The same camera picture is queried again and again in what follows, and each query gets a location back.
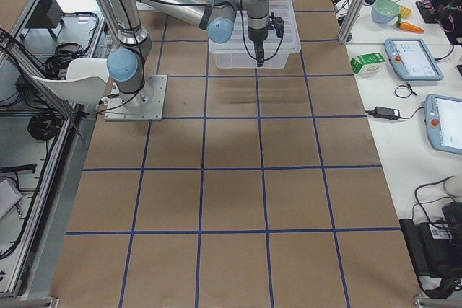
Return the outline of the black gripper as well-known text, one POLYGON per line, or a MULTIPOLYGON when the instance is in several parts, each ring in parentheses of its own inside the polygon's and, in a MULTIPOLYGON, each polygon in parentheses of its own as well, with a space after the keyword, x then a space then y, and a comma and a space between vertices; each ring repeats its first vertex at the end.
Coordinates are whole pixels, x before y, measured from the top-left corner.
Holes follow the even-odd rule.
POLYGON ((248 28, 248 37, 254 44, 257 67, 263 66, 265 62, 264 41, 268 37, 268 30, 264 27, 261 29, 248 28))

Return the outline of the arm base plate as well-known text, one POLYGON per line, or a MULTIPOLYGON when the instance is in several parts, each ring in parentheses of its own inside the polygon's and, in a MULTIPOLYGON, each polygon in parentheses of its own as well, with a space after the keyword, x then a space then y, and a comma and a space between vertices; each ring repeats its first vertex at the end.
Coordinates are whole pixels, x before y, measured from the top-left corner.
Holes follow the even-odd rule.
POLYGON ((111 94, 117 97, 108 101, 109 111, 105 112, 106 121, 144 121, 162 120, 167 89, 167 75, 150 75, 144 78, 144 88, 128 103, 131 96, 120 93, 113 82, 111 94))

